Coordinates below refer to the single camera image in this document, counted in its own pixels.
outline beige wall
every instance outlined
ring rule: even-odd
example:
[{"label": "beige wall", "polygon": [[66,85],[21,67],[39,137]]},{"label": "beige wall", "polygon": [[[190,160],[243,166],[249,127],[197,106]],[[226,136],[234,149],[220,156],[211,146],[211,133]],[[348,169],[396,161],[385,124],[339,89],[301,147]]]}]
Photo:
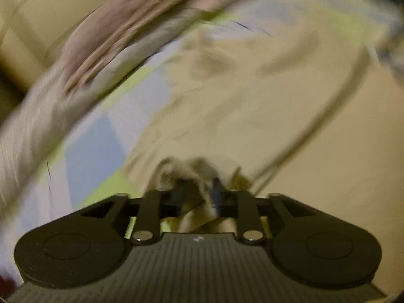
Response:
[{"label": "beige wall", "polygon": [[0,65],[28,90],[69,34],[105,0],[0,0]]}]

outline patterned bedsheet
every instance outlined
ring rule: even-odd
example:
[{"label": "patterned bedsheet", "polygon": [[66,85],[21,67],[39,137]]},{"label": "patterned bedsheet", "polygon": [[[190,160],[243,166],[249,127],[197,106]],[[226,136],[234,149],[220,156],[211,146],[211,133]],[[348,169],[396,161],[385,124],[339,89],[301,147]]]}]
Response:
[{"label": "patterned bedsheet", "polygon": [[[210,20],[188,30],[205,28],[213,39],[261,33],[276,35],[277,24],[293,26],[299,14],[321,13],[353,43],[369,43],[386,26],[400,23],[394,9],[370,0],[241,0]],[[87,114],[44,161],[26,189],[15,217],[0,236],[0,271],[20,280],[13,262],[15,243],[25,232],[116,192],[140,196],[121,174],[120,166],[154,112],[170,98],[161,64],[180,46],[186,33],[166,45]]]}]

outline white logo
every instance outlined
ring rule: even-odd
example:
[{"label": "white logo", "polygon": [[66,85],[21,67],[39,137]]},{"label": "white logo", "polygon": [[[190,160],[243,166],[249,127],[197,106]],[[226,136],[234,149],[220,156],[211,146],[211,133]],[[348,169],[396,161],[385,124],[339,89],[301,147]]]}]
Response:
[{"label": "white logo", "polygon": [[201,242],[203,240],[205,240],[205,238],[203,238],[202,236],[198,236],[198,237],[193,238],[193,241],[197,242],[197,243],[199,243],[199,242]]}]

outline metal screw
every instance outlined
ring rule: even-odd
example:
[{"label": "metal screw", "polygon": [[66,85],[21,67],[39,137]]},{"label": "metal screw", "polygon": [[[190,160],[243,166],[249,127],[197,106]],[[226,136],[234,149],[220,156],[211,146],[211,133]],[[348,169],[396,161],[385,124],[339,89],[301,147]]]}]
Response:
[{"label": "metal screw", "polygon": [[243,233],[243,237],[250,242],[255,242],[257,240],[260,240],[264,238],[264,234],[258,230],[248,230]]},{"label": "metal screw", "polygon": [[140,230],[136,231],[132,237],[139,242],[145,242],[146,240],[153,238],[153,234],[147,230]]}]

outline red object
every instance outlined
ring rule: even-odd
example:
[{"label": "red object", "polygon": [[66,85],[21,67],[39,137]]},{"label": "red object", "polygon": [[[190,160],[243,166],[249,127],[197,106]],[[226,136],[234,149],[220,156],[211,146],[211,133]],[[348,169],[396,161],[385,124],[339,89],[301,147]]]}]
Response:
[{"label": "red object", "polygon": [[0,297],[1,298],[7,298],[10,296],[15,290],[17,289],[17,286],[15,285],[15,282],[11,279],[3,279],[2,276],[0,276]]}]

